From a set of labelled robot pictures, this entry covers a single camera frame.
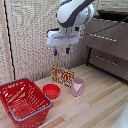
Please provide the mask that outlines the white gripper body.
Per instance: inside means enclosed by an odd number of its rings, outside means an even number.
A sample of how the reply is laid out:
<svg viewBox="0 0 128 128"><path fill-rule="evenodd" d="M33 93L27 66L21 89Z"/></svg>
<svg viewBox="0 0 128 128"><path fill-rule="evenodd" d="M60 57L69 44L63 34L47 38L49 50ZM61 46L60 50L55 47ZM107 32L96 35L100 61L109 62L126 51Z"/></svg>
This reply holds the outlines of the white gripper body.
<svg viewBox="0 0 128 128"><path fill-rule="evenodd" d="M46 44L50 47L70 45L78 43L80 39L80 28L55 28L47 31Z"/></svg>

